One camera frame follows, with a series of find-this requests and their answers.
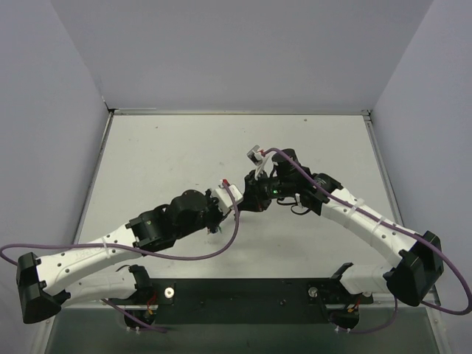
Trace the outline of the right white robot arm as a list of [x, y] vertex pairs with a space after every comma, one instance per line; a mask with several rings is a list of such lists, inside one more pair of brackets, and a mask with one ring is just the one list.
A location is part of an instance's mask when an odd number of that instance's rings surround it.
[[334, 178], [302, 166], [293, 149], [268, 157], [254, 147], [247, 156], [255, 169], [244, 179], [241, 210], [262, 212], [273, 200], [292, 198], [298, 207], [352, 232], [385, 259], [380, 265], [348, 264], [339, 282], [349, 294], [391, 293], [418, 306], [443, 273], [443, 261], [431, 250], [440, 247], [437, 236], [427, 232], [414, 240], [414, 231], [383, 217]]

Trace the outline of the large metal keyring with loops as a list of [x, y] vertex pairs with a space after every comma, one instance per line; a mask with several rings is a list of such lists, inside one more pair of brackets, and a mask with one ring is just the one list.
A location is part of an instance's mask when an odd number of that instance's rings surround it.
[[237, 218], [236, 212], [234, 210], [229, 210], [227, 213], [223, 214], [218, 221], [218, 225], [221, 225], [226, 220], [235, 221]]

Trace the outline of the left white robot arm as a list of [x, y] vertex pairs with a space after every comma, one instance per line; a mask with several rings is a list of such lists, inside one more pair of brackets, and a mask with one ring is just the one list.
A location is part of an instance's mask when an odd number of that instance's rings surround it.
[[89, 243], [43, 257], [33, 252], [18, 259], [16, 284], [22, 319], [42, 322], [72, 303], [103, 297], [147, 301], [151, 285], [142, 278], [100, 277], [98, 272], [119, 262], [156, 254], [177, 240], [220, 223], [243, 200], [234, 185], [206, 192], [187, 190], [169, 204], [141, 213], [118, 229]]

